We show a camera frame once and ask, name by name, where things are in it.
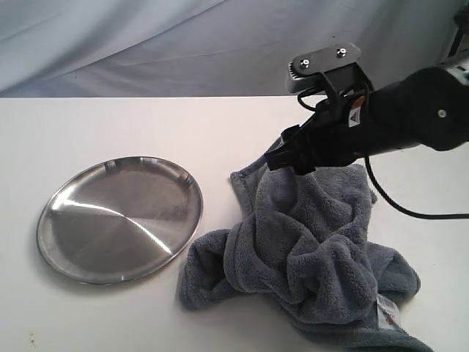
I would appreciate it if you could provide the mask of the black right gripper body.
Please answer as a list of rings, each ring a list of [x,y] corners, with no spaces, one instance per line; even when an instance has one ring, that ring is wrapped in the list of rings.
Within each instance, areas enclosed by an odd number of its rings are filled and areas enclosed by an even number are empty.
[[[371,92],[369,87],[348,87],[314,107],[300,127],[296,174],[347,166],[371,155],[375,128],[369,111]]]

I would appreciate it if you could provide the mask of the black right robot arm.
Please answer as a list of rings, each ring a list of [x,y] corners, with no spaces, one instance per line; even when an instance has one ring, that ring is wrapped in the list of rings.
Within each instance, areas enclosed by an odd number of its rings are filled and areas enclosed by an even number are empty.
[[[299,101],[318,92],[326,98],[265,153],[270,170],[305,175],[420,144],[447,151],[468,141],[468,73],[461,64],[424,68],[378,90],[355,62],[306,81]]]

